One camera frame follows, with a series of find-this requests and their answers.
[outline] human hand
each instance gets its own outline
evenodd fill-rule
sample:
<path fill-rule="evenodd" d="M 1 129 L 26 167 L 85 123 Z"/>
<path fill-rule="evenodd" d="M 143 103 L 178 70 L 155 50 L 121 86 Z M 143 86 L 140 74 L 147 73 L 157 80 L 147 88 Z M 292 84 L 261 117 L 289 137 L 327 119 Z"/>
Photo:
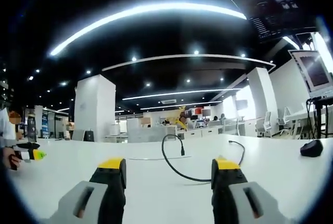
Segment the human hand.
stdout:
<path fill-rule="evenodd" d="M 15 152 L 12 148 L 4 147 L 3 148 L 3 163 L 5 164 L 6 168 L 10 167 L 10 161 L 15 164 L 15 166 L 18 168 L 20 166 L 21 159 L 19 159 L 17 156 L 15 156 Z"/>

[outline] black ceiling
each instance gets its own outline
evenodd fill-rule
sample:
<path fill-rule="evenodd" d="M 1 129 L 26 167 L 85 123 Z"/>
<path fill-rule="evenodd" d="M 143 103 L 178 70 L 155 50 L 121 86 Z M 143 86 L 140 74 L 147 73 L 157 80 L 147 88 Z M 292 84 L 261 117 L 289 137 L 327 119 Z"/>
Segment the black ceiling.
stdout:
<path fill-rule="evenodd" d="M 193 2 L 239 9 L 230 0 L 9 0 L 1 23 L 0 55 L 7 60 L 7 76 L 21 92 L 22 104 L 42 104 L 60 109 L 75 98 L 78 80 L 101 73 L 117 86 L 117 105 L 130 111 L 159 106 L 158 101 L 177 99 L 184 103 L 209 101 L 218 93 L 163 98 L 122 98 L 180 90 L 225 88 L 254 64 L 221 58 L 176 58 L 135 63 L 102 72 L 111 65 L 128 62 L 132 56 L 200 53 L 265 60 L 278 39 L 260 43 L 247 20 L 202 12 L 152 12 L 111 22 L 71 43 L 60 54 L 50 51 L 78 30 L 105 16 L 137 5 L 159 2 Z M 285 50 L 274 57 L 278 65 L 289 56 Z"/>

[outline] ceiling light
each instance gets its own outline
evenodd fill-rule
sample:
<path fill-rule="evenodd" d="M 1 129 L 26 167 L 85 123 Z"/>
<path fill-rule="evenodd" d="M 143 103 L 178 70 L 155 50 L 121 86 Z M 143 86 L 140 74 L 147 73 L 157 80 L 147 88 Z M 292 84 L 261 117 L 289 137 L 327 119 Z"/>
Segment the ceiling light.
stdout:
<path fill-rule="evenodd" d="M 174 106 L 157 106 L 157 107 L 141 108 L 140 110 L 161 109 L 161 108 L 181 107 L 181 106 L 195 106 L 196 107 L 197 104 L 221 103 L 221 102 L 222 101 L 201 102 L 201 103 L 185 103 L 185 104 L 176 104 Z"/>
<path fill-rule="evenodd" d="M 66 111 L 66 110 L 69 110 L 69 108 L 64 108 L 64 109 L 61 109 L 61 110 L 58 110 L 58 111 Z"/>
<path fill-rule="evenodd" d="M 296 48 L 297 50 L 300 49 L 300 47 L 294 41 L 292 41 L 291 38 L 284 36 L 283 39 L 287 41 L 289 44 L 293 45 L 294 48 Z"/>
<path fill-rule="evenodd" d="M 152 95 L 138 96 L 138 97 L 132 97 L 132 98 L 123 98 L 123 100 L 131 100 L 131 99 L 139 99 L 139 98 L 151 98 L 151 97 L 160 97 L 160 96 L 187 94 L 187 93 L 211 93 L 213 91 L 229 91 L 229 90 L 240 90 L 240 89 L 231 88 L 231 89 L 190 90 L 190 91 L 180 91 L 180 92 L 177 92 L 177 93 L 162 93 L 162 94 L 152 94 Z"/>
<path fill-rule="evenodd" d="M 238 17 L 241 19 L 245 19 L 246 17 L 244 14 L 240 12 L 236 12 L 227 8 L 223 7 L 217 7 L 212 5 L 205 5 L 205 4 L 195 4 L 195 3 L 161 3 L 161 4 L 151 4 L 151 5 L 145 5 L 145 6 L 138 6 L 134 7 L 122 12 L 119 12 L 114 15 L 107 16 L 105 18 L 102 18 L 89 26 L 79 30 L 75 34 L 73 34 L 71 37 L 69 37 L 67 40 L 62 42 L 60 45 L 58 45 L 55 49 L 53 49 L 50 52 L 50 55 L 54 56 L 60 53 L 66 46 L 68 46 L 70 43 L 72 43 L 77 38 L 81 37 L 82 35 L 90 32 L 91 30 L 100 27 L 101 25 L 107 24 L 111 21 L 119 20 L 125 17 L 142 14 L 145 12 L 154 12 L 154 11 L 160 11 L 160 10 L 195 10 L 195 11 L 210 11 L 210 12 L 217 12 L 219 14 L 225 14 L 225 15 L 231 15 L 234 17 Z"/>

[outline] air vent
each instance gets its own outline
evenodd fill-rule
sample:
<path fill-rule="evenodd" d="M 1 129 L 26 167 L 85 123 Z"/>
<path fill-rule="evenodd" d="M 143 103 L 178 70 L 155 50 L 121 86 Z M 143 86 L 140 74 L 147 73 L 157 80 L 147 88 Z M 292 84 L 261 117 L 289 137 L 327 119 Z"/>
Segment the air vent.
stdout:
<path fill-rule="evenodd" d="M 163 103 L 163 104 L 177 103 L 177 100 L 176 99 L 164 100 L 164 101 L 161 101 L 161 103 Z"/>

